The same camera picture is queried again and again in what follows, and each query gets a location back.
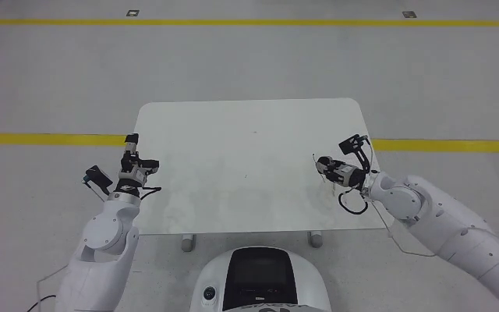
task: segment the white table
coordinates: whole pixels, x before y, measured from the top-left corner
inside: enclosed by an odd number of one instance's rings
[[[333,192],[312,159],[360,166],[338,147],[367,134],[352,99],[150,103],[135,132],[140,157],[160,162],[147,185],[163,187],[141,204],[134,221],[141,235],[383,228],[372,208],[344,211],[338,195],[345,189]],[[347,201],[363,208],[356,192]]]

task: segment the yellow stripe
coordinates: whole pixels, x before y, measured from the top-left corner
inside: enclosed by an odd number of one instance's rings
[[[118,134],[57,134],[0,133],[0,145],[125,145],[125,135]],[[376,151],[473,152],[499,153],[499,140],[387,140],[373,139]]]
[[[499,27],[499,20],[423,19],[0,19],[0,25]]]
[[[384,140],[374,139],[376,151],[499,153],[499,141],[487,140]]]
[[[123,135],[56,134],[56,133],[0,133],[0,144],[14,145],[72,145],[124,146]]]

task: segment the floor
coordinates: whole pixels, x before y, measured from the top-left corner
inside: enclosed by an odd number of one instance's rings
[[[0,19],[499,20],[494,0],[0,0]],[[0,25],[0,133],[133,131],[151,101],[353,98],[372,137],[498,140],[496,27],[101,27]],[[81,186],[120,147],[0,145],[0,310],[27,310],[35,282],[66,264],[101,202]],[[499,154],[383,152],[392,176],[417,174],[499,232]],[[400,226],[404,248],[426,252]],[[201,268],[225,250],[278,246],[312,261],[334,311],[497,311],[499,301],[437,258],[400,253],[381,229],[144,236],[117,311],[187,311]],[[56,293],[60,276],[42,285]],[[46,311],[53,303],[44,303]]]

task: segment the cable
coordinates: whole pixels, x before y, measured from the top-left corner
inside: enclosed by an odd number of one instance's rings
[[[370,158],[370,162],[369,162],[370,170],[369,170],[369,173],[367,174],[367,179],[364,183],[367,185],[367,196],[369,198],[371,198],[371,188],[370,188],[369,183],[371,182],[371,173],[373,173],[373,171],[371,169],[373,167],[374,151],[373,151],[373,146],[371,145],[371,142],[369,142],[368,139],[366,139],[366,142],[367,142],[367,145],[369,145],[369,149],[371,150],[371,158]]]
[[[388,228],[388,225],[387,225],[387,222],[384,221],[383,217],[381,217],[381,213],[377,210],[377,207],[376,205],[374,204],[373,201],[371,201],[371,204],[373,205],[374,209],[376,209],[376,212],[377,212],[377,215],[380,216],[380,219],[381,221],[383,222],[384,224],[384,227],[386,228],[386,230],[388,231],[388,237],[391,238],[391,240],[393,240],[393,242],[395,243],[395,245],[397,245],[397,247],[400,249],[401,252],[403,252],[404,254],[411,254],[413,256],[420,256],[420,257],[435,257],[436,254],[424,254],[424,253],[413,253],[413,252],[410,252],[410,251],[405,251],[402,249],[402,247],[400,246],[400,244],[397,242],[397,240],[395,239],[395,237],[393,237],[393,233],[390,231],[390,229]]]
[[[102,197],[101,197],[101,195],[97,194],[97,192],[96,192],[96,191],[92,188],[92,186],[91,186],[90,184],[88,184],[88,183],[84,183],[84,184],[85,184],[85,185],[86,185],[89,189],[91,189],[91,190],[92,190],[92,192],[94,192],[94,194],[95,194],[95,195],[97,195],[97,197],[99,197],[99,198],[102,200],[102,202],[104,203],[104,198],[102,198]]]
[[[354,190],[355,187],[351,188],[350,190],[347,190],[346,192],[343,192],[341,193],[339,196],[338,196],[338,203],[340,204],[340,206],[342,206],[343,209],[345,209],[348,213],[351,213],[352,215],[361,215],[363,214],[364,212],[366,212],[367,208],[369,207],[369,204],[364,201],[366,203],[366,206],[364,207],[364,209],[362,209],[361,211],[351,211],[350,209],[348,209],[343,203],[342,203],[342,197],[343,195],[346,195],[350,192],[352,192]]]
[[[159,191],[161,190],[161,187],[143,187],[143,188],[142,188],[142,190],[152,190],[152,191],[150,191],[150,192],[149,192],[149,193],[147,193],[147,194],[144,194],[144,195],[140,198],[140,200],[143,200],[144,198],[148,197],[148,196],[149,196],[149,195],[151,195],[151,194],[154,194],[154,193],[156,193],[156,192],[159,192]]]
[[[64,267],[59,268],[59,269],[58,269],[57,271],[55,271],[54,273],[51,273],[50,275],[47,275],[47,276],[45,276],[44,278],[42,278],[41,280],[37,281],[37,298],[38,298],[37,305],[38,305],[38,312],[41,312],[41,305],[40,305],[40,303],[41,303],[41,301],[43,300],[43,299],[41,299],[41,296],[40,296],[40,283],[42,283],[44,280],[49,279],[49,278],[51,278],[52,276],[54,276],[54,275],[58,274],[60,271],[64,270],[67,266],[68,266],[68,265],[65,265]]]
[[[49,295],[49,296],[46,296],[46,297],[44,297],[44,298],[40,299],[40,302],[42,302],[43,300],[48,299],[48,298],[55,298],[55,295]],[[31,306],[31,308],[30,308],[27,312],[31,312],[31,311],[32,311],[32,309],[34,309],[34,308],[35,308],[38,304],[39,304],[39,303],[35,303],[33,306]]]

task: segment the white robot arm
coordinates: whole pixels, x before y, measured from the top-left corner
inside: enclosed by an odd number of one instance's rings
[[[361,149],[364,140],[370,145],[367,136],[359,135],[339,144],[344,154],[357,156],[362,169],[326,156],[318,159],[317,171],[333,183],[358,190],[365,199],[380,201],[426,248],[499,298],[499,238],[485,220],[421,177],[394,180],[385,172],[371,171]]]
[[[368,194],[426,248],[469,273],[499,298],[499,238],[483,218],[414,175],[395,181],[380,172]]]
[[[138,188],[144,187],[147,176],[159,168],[158,161],[139,158],[138,139],[137,134],[126,137],[122,170],[113,193],[107,191],[111,180],[97,166],[87,170],[83,182],[95,182],[108,199],[102,213],[89,220],[83,230],[56,296],[56,312],[113,311],[118,306],[139,240],[139,231],[132,226],[139,214]],[[96,250],[120,256],[116,261],[96,262]]]

